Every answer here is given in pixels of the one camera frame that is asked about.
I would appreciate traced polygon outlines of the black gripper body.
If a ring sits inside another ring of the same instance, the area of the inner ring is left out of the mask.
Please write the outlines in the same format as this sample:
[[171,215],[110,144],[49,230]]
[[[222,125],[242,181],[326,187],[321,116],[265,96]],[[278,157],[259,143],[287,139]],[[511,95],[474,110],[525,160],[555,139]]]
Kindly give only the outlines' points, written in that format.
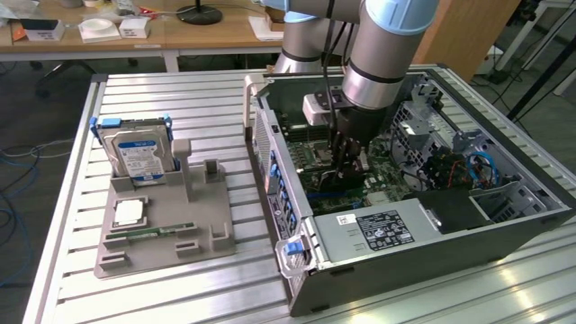
[[361,147],[369,147],[379,135],[387,112],[385,109],[371,110],[359,107],[341,109],[337,114],[337,143],[353,140]]

